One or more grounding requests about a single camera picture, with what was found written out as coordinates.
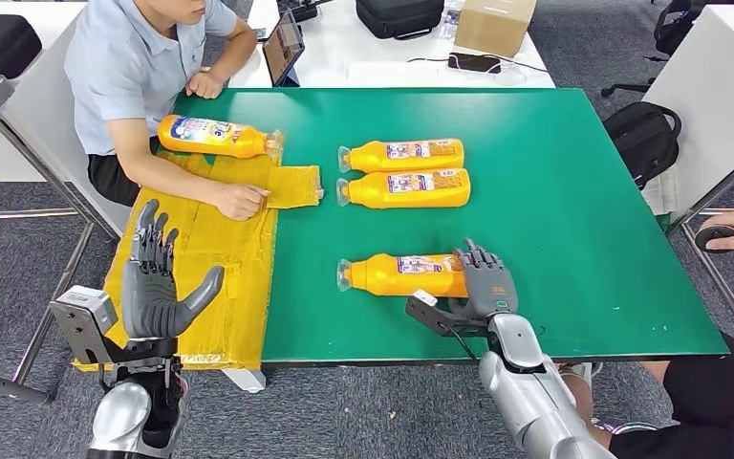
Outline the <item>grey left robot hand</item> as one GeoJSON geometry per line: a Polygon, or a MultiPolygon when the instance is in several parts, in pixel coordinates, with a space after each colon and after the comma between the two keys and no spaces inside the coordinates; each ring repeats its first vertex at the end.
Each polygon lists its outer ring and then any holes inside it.
{"type": "Polygon", "coordinates": [[[225,268],[211,267],[203,282],[177,298],[175,241],[179,230],[164,231],[168,214],[151,199],[141,208],[122,272],[120,307],[129,339],[173,339],[181,335],[221,292],[225,268]]]}

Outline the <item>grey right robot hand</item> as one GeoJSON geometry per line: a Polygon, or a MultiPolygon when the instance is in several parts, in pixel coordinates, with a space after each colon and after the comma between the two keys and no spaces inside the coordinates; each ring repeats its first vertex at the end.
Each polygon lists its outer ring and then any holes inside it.
{"type": "Polygon", "coordinates": [[[460,262],[467,298],[449,298],[451,313],[471,320],[483,320],[500,313],[518,311],[518,295],[510,271],[493,251],[465,237],[466,248],[453,254],[460,262]]]}

